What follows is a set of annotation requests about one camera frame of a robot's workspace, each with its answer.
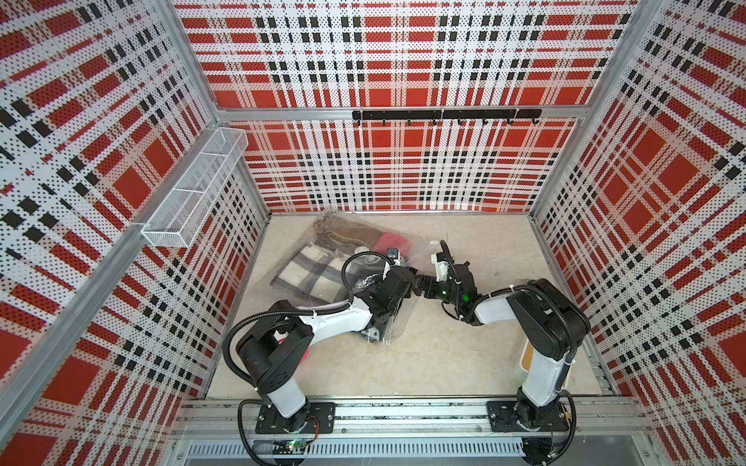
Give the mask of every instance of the plaid fabric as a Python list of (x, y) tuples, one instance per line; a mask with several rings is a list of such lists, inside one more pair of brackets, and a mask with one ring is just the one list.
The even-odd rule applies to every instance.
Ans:
[[(270, 285), (311, 304), (336, 303), (347, 297), (342, 284), (342, 266), (348, 257), (335, 257), (331, 251), (306, 244), (293, 254)], [(361, 272), (358, 266), (350, 264), (349, 282), (355, 283)]]

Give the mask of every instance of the brown fabric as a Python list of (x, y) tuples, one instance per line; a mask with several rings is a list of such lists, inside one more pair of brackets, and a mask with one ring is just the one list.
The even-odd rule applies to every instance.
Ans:
[(381, 236), (381, 231), (366, 224), (342, 218), (331, 212), (313, 224), (316, 244), (327, 249), (337, 249), (351, 255), (355, 248), (366, 246), (373, 249)]

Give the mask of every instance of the wire mesh basket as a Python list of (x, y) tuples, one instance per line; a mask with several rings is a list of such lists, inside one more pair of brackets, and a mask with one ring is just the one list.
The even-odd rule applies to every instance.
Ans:
[(247, 146), (245, 131), (228, 127), (215, 130), (143, 228), (142, 234), (153, 246), (192, 245)]

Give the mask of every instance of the red plaid wall panel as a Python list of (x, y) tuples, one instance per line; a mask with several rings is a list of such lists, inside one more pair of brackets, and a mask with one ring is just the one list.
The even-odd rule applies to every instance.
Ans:
[(746, 452), (746, 2), (667, 1), (542, 229), (675, 464)]
[(637, 5), (172, 1), (225, 108), (585, 104)]
[(143, 1), (0, 4), (0, 380), (205, 126)]
[(245, 158), (274, 212), (527, 212), (574, 120), (243, 122)]
[(182, 400), (207, 388), (262, 226), (232, 174), (194, 246), (143, 248), (0, 464), (160, 464)]

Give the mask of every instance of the transparent plastic bag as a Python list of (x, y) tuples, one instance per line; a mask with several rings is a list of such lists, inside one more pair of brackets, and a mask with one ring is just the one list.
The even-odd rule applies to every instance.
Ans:
[[(381, 228), (363, 215), (327, 210), (306, 229), (277, 265), (263, 278), (275, 300), (287, 299), (293, 306), (329, 306), (349, 299), (342, 281), (345, 261), (361, 251), (399, 250), (401, 265), (420, 268), (429, 263), (431, 246), (420, 238)], [(386, 261), (374, 255), (361, 256), (348, 265), (346, 278), (353, 293), (383, 280)], [(372, 319), (359, 332), (370, 342), (391, 344), (402, 332), (415, 305), (416, 296), (401, 300), (394, 312)]]

